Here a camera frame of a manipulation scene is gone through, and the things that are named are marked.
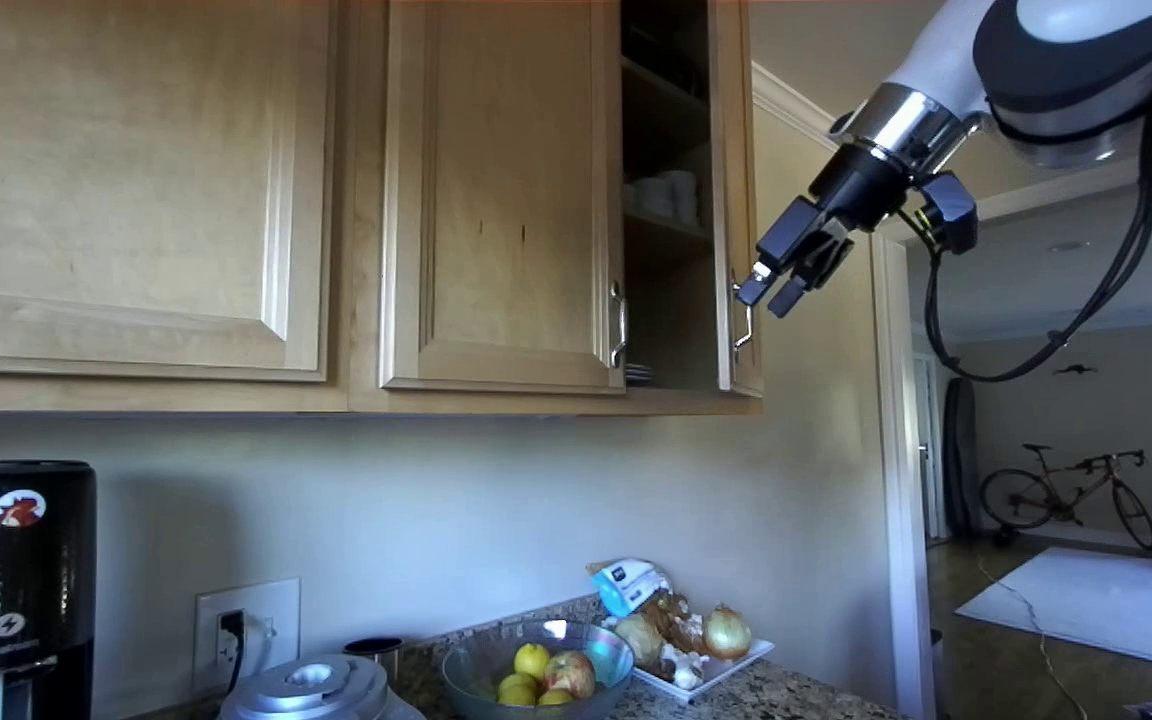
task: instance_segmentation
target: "onion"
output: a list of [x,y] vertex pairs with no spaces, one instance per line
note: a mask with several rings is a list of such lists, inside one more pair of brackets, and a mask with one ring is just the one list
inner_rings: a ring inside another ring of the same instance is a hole
[[705,611],[705,650],[706,655],[735,661],[752,650],[752,624],[727,603]]
[[624,635],[640,667],[659,664],[665,635],[644,611],[624,618],[617,634]]

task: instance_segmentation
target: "outlet cover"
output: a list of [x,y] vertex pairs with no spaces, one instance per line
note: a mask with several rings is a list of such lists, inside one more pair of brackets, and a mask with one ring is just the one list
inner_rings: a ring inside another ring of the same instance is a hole
[[253,585],[197,598],[197,634],[190,634],[190,682],[200,696],[224,691],[236,641],[220,630],[224,611],[243,611],[243,667],[238,678],[292,664],[297,661],[297,624],[299,624],[299,585]]

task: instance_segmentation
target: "bowl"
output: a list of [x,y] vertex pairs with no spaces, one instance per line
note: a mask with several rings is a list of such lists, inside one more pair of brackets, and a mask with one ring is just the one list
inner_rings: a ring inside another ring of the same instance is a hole
[[[511,672],[518,646],[589,655],[594,691],[571,703],[500,703],[494,684]],[[492,635],[455,635],[438,655],[451,703],[467,720],[602,720],[610,716],[617,687],[633,678],[633,650],[600,624],[534,620],[503,624]]]

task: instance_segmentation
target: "coffee maker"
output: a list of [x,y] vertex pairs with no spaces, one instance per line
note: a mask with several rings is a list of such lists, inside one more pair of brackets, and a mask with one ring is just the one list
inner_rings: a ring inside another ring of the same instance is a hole
[[0,462],[0,720],[93,716],[96,471]]

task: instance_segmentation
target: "upper kitchen cabinet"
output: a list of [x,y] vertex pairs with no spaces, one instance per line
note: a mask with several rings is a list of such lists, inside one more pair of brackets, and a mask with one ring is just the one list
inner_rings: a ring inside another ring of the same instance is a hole
[[741,3],[399,0],[381,386],[757,391]]
[[618,386],[617,3],[395,0],[381,386]]
[[0,0],[0,376],[322,376],[327,0]]

